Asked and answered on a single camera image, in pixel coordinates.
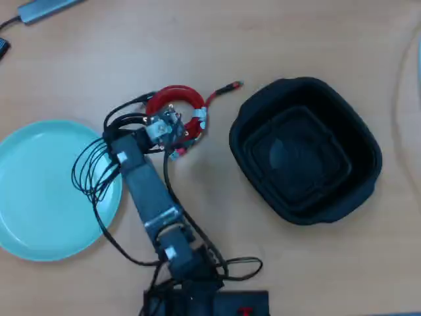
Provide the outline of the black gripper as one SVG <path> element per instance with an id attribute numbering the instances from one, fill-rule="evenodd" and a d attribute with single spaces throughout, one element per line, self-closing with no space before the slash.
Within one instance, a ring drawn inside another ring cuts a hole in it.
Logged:
<path id="1" fill-rule="evenodd" d="M 114 151 L 113 143 L 126 136 L 131 137 L 138 148 L 140 148 L 140 150 L 144 153 L 148 152 L 155 146 L 145 128 L 138 128 L 136 130 L 130 130 L 127 128 L 108 128 L 102 133 L 102 137 L 110 152 Z"/>

